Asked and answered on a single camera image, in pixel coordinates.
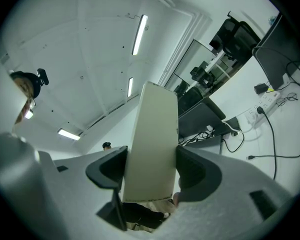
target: power cord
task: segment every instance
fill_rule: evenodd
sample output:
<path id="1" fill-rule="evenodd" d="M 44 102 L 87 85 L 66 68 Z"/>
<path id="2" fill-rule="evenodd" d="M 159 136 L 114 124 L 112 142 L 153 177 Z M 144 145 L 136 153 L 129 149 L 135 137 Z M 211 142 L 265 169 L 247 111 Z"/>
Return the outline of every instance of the power cord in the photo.
<path id="1" fill-rule="evenodd" d="M 249 155 L 248 156 L 248 160 L 252 160 L 254 158 L 271 158 L 271 157 L 274 157 L 274 155 Z M 300 157 L 300 154 L 299 155 L 296 155 L 296 156 L 284 156 L 284 155 L 276 155 L 277 158 L 299 158 Z"/>
<path id="2" fill-rule="evenodd" d="M 284 55 L 282 52 L 280 52 L 280 51 L 278 51 L 278 50 L 276 50 L 276 49 L 273 49 L 273 48 L 265 47 L 265 46 L 255 46 L 255 47 L 252 49 L 252 54 L 253 54 L 254 56 L 255 56 L 255 50 L 256 50 L 256 49 L 267 49 L 267 50 L 276 52 L 277 54 L 280 54 L 281 56 L 285 57 L 285 58 L 289 61 L 289 63 L 287 63 L 286 66 L 285 66 L 285 72 L 286 72 L 286 74 L 288 75 L 288 77 L 292 79 L 292 82 L 291 82 L 291 83 L 296 84 L 296 85 L 298 85 L 298 86 L 300 87 L 300 83 L 297 82 L 296 80 L 294 80 L 293 77 L 291 76 L 291 74 L 290 74 L 289 71 L 288 71 L 288 66 L 289 66 L 290 64 L 294 64 L 295 67 L 300 71 L 300 67 L 298 67 L 297 64 L 296 64 L 296 63 L 300 63 L 300 61 L 292 61 L 288 56 Z"/>
<path id="3" fill-rule="evenodd" d="M 290 102 L 294 102 L 294 101 L 298 101 L 297 99 L 297 94 L 294 92 L 290 92 L 287 97 L 285 98 L 278 98 L 275 102 L 275 104 L 280 107 L 283 106 L 284 104 L 286 104 L 286 101 L 290 101 Z"/>
<path id="4" fill-rule="evenodd" d="M 134 15 L 134 17 L 132 18 L 132 17 L 130 17 L 130 13 L 128 13 L 127 15 L 129 15 L 128 16 L 128 18 L 130 18 L 130 19 L 135 19 L 136 17 L 138 17 L 138 18 L 140 18 L 141 19 L 141 17 L 140 16 L 138 16 L 138 15 Z"/>
<path id="5" fill-rule="evenodd" d="M 258 114 L 264 114 L 265 119 L 268 121 L 271 131 L 272 131 L 272 140 L 273 140 L 273 157 L 274 157 L 274 175 L 273 175 L 273 180 L 276 179 L 276 175 L 277 175 L 277 153 L 276 153 L 276 141 L 275 141 L 275 132 L 274 129 L 272 128 L 272 125 L 269 121 L 268 116 L 266 115 L 264 109 L 260 106 L 258 106 L 258 108 L 256 109 L 256 111 L 258 112 Z"/>
<path id="6" fill-rule="evenodd" d="M 251 126 L 251 128 L 250 128 L 249 130 L 245 130 L 245 131 L 233 129 L 233 128 L 231 127 L 231 125 L 228 124 L 227 122 L 223 122 L 223 123 L 224 123 L 225 125 L 227 125 L 227 126 L 228 126 L 232 131 L 234 131 L 234 132 L 241 133 L 241 134 L 246 134 L 246 133 L 250 132 L 250 131 L 255 127 L 255 125 L 256 125 L 256 123 L 257 123 L 257 118 L 255 119 L 255 121 L 254 121 L 253 125 Z"/>
<path id="7" fill-rule="evenodd" d="M 181 144 L 185 140 L 185 137 L 182 137 L 182 138 L 183 138 L 183 140 L 181 140 L 181 141 L 180 141 L 180 139 L 178 140 L 179 144 Z"/>
<path id="8" fill-rule="evenodd" d="M 227 149 L 230 153 L 234 153 L 234 152 L 236 152 L 236 151 L 242 146 L 242 144 L 243 144 L 244 141 L 245 141 L 245 135 L 244 135 L 243 133 L 242 133 L 242 136 L 243 136 L 242 142 L 240 143 L 240 145 L 239 145 L 234 151 L 231 151 L 231 150 L 228 148 L 227 142 L 226 142 L 226 140 L 225 140 L 224 138 L 222 138 L 221 141 L 224 141 L 224 144 L 225 144 L 225 146 L 226 146 L 226 149 Z"/>
<path id="9" fill-rule="evenodd" d="M 189 143 L 192 143 L 192 142 L 198 142 L 198 141 L 203 141 L 203 140 L 207 140 L 209 138 L 212 138 L 213 137 L 213 134 L 214 134 L 214 131 L 215 131 L 215 128 L 213 128 L 212 130 L 207 130 L 207 131 L 201 131 L 199 132 L 196 136 L 194 136 L 193 138 L 191 139 L 188 139 L 184 142 L 179 142 L 179 144 L 181 146 L 185 146 Z"/>

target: dark clothing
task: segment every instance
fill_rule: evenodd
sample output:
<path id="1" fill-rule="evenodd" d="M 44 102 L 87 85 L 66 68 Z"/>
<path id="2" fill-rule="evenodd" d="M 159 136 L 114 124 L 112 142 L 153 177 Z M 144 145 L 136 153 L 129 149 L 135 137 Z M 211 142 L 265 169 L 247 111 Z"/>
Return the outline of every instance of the dark clothing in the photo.
<path id="1" fill-rule="evenodd" d="M 138 223 L 150 229 L 156 229 L 162 224 L 164 214 L 155 212 L 137 203 L 122 203 L 123 213 L 127 222 Z"/>

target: black office chair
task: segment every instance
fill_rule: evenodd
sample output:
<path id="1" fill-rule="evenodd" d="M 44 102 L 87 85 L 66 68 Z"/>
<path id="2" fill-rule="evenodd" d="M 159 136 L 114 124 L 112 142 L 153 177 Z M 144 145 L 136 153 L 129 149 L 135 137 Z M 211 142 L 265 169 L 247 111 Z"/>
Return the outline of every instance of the black office chair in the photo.
<path id="1" fill-rule="evenodd" d="M 242 63 L 251 58 L 252 49 L 260 42 L 260 38 L 246 22 L 234 18 L 224 21 L 217 36 L 222 41 L 223 51 Z"/>

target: black cable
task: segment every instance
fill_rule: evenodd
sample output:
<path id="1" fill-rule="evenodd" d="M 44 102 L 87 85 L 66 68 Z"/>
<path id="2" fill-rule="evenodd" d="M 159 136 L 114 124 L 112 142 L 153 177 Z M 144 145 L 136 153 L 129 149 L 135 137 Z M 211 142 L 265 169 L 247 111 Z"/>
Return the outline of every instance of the black cable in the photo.
<path id="1" fill-rule="evenodd" d="M 273 157 L 273 155 L 249 155 L 248 160 L 254 159 L 254 158 L 268 158 L 268 157 Z M 299 158 L 299 155 L 296 156 L 284 156 L 284 155 L 277 155 L 277 158 Z"/>
<path id="2" fill-rule="evenodd" d="M 203 140 L 212 138 L 214 132 L 215 132 L 215 128 L 212 128 L 212 130 L 201 131 L 196 136 L 194 136 L 193 138 L 188 139 L 188 140 L 186 140 L 186 141 L 184 141 L 182 143 L 179 142 L 179 144 L 181 146 L 185 146 L 185 145 L 187 145 L 189 143 L 192 143 L 192 142 L 198 142 L 198 141 L 203 141 Z"/>
<path id="3" fill-rule="evenodd" d="M 286 65 L 286 70 L 287 70 L 287 67 L 288 67 L 288 65 L 290 65 L 292 62 L 290 61 L 290 62 L 288 62 L 288 64 Z M 284 87 L 282 87 L 282 88 L 279 88 L 279 89 L 276 89 L 276 90 L 270 90 L 270 91 L 266 91 L 266 93 L 268 94 L 268 93 L 271 93 L 271 92 L 275 92 L 275 91 L 281 91 L 281 90 L 283 90 L 284 88 L 286 88 L 286 87 L 288 87 L 290 84 L 296 84 L 295 82 L 290 82 L 290 83 L 288 83 L 286 86 L 284 86 Z"/>
<path id="4" fill-rule="evenodd" d="M 243 136 L 242 142 L 240 143 L 240 145 L 239 145 L 234 151 L 231 151 L 231 150 L 228 148 L 227 142 L 226 142 L 226 140 L 225 140 L 224 138 L 222 138 L 221 141 L 224 141 L 224 144 L 225 144 L 225 146 L 226 146 L 226 149 L 227 149 L 230 153 L 234 153 L 234 152 L 236 152 L 236 151 L 242 146 L 242 144 L 243 144 L 244 141 L 245 141 L 245 135 L 244 135 L 243 133 L 242 133 L 242 136 Z"/>
<path id="5" fill-rule="evenodd" d="M 181 141 L 179 141 L 180 139 L 178 140 L 179 144 L 181 144 L 181 142 L 183 142 L 185 140 L 185 137 L 182 137 L 182 138 L 183 138 L 183 140 L 181 140 Z"/>
<path id="6" fill-rule="evenodd" d="M 141 19 L 141 17 L 140 16 L 138 16 L 138 15 L 134 15 L 134 17 L 132 18 L 132 17 L 130 17 L 130 16 L 128 16 L 128 18 L 130 18 L 130 19 L 134 19 L 134 18 L 136 18 L 136 17 L 138 17 L 138 18 L 140 18 Z"/>
<path id="7" fill-rule="evenodd" d="M 296 64 L 296 63 L 300 63 L 300 61 L 292 61 L 288 56 L 284 55 L 282 52 L 280 52 L 280 51 L 278 51 L 278 50 L 276 50 L 276 49 L 273 49 L 273 48 L 265 47 L 265 46 L 256 46 L 256 47 L 252 48 L 252 54 L 253 54 L 254 56 L 255 56 L 254 51 L 255 51 L 256 49 L 267 49 L 267 50 L 274 51 L 274 52 L 280 54 L 281 56 L 285 57 L 288 61 L 290 61 L 290 62 L 287 63 L 287 65 L 285 66 L 285 72 L 286 72 L 286 74 L 289 76 L 289 78 L 291 78 L 291 79 L 293 80 L 293 82 L 291 82 L 291 83 L 294 83 L 294 84 L 296 84 L 296 85 L 298 85 L 298 86 L 300 87 L 300 83 L 297 82 L 297 81 L 295 81 L 295 80 L 292 78 L 291 74 L 288 72 L 288 65 L 290 65 L 290 64 L 292 64 L 292 63 L 293 63 L 293 64 L 295 65 L 295 67 L 300 71 L 300 68 L 299 68 L 299 67 L 297 66 L 297 64 Z"/>
<path id="8" fill-rule="evenodd" d="M 265 119 L 268 121 L 269 125 L 270 125 L 270 128 L 271 128 L 271 131 L 272 131 L 272 140 L 273 140 L 273 157 L 274 157 L 274 175 L 273 175 L 273 180 L 276 179 L 276 175 L 277 175 L 277 153 L 276 153 L 276 141 L 275 141 L 275 132 L 274 132 L 274 129 L 272 128 L 272 125 L 269 121 L 269 118 L 268 116 L 266 115 L 265 111 L 263 110 L 262 107 L 258 107 L 256 109 L 256 111 L 259 113 L 259 114 L 264 114 L 264 117 Z"/>
<path id="9" fill-rule="evenodd" d="M 298 101 L 297 99 L 297 94 L 294 92 L 290 92 L 287 97 L 285 98 L 278 98 L 275 102 L 276 105 L 278 105 L 278 107 L 283 106 L 284 104 L 286 104 L 286 101 L 290 101 L 290 102 L 294 102 L 294 101 Z"/>

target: plug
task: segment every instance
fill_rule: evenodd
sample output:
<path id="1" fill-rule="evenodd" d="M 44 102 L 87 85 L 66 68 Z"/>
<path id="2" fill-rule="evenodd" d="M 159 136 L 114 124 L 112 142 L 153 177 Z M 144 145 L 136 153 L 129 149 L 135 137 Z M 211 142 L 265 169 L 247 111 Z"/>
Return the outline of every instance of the plug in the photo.
<path id="1" fill-rule="evenodd" d="M 264 114 L 265 113 L 264 109 L 260 106 L 257 107 L 256 111 L 258 112 L 258 114 Z"/>

